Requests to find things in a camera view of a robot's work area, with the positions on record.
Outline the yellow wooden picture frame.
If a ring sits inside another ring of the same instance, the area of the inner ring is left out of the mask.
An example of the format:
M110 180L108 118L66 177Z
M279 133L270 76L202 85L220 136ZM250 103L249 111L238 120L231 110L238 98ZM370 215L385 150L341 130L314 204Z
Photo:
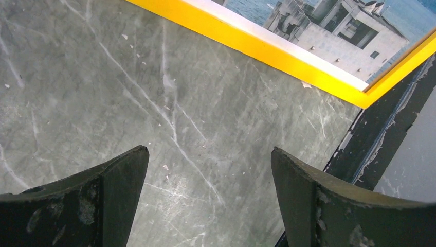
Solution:
M195 25L192 19L184 18L183 1L134 1L134 5L235 49L362 109L368 108L380 99L435 52L434 30L397 59L386 72L378 76L368 90L362 92L285 50L221 21L212 21L211 25L205 23Z

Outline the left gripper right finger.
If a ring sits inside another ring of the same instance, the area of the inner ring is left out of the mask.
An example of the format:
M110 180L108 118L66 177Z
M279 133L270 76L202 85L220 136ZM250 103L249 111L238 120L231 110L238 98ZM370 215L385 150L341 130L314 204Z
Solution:
M369 191L275 147L271 153L289 246L435 246L435 204Z

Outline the building photo print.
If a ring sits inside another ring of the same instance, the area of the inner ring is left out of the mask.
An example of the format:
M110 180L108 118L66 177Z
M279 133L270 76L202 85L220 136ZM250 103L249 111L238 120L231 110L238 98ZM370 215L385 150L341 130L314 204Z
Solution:
M245 31L362 92L435 30L435 1L183 1L182 13Z

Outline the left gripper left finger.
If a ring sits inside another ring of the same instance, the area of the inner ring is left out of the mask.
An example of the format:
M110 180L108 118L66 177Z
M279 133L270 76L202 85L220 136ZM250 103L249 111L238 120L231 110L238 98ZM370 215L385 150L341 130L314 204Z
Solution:
M1 195L1 246L126 246L149 162L137 146L103 164Z

